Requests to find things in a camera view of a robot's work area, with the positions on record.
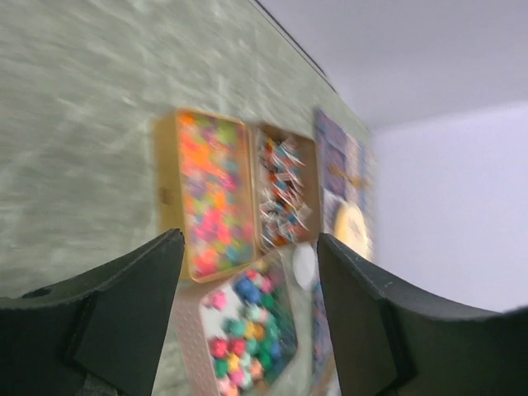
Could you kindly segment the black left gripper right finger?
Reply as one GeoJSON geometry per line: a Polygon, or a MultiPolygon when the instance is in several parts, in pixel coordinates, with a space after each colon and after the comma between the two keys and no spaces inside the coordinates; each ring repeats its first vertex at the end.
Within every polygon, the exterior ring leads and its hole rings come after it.
{"type": "Polygon", "coordinates": [[[526,394],[526,309],[434,295],[327,233],[318,264],[342,394],[526,394]]]}

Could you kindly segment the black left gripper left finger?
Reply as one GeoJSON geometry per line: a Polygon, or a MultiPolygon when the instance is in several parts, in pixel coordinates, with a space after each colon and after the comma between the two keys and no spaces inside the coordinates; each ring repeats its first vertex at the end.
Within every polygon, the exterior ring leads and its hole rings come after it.
{"type": "Polygon", "coordinates": [[[1,299],[1,393],[77,395],[88,376],[150,395],[182,266],[170,229],[101,266],[1,299]]]}

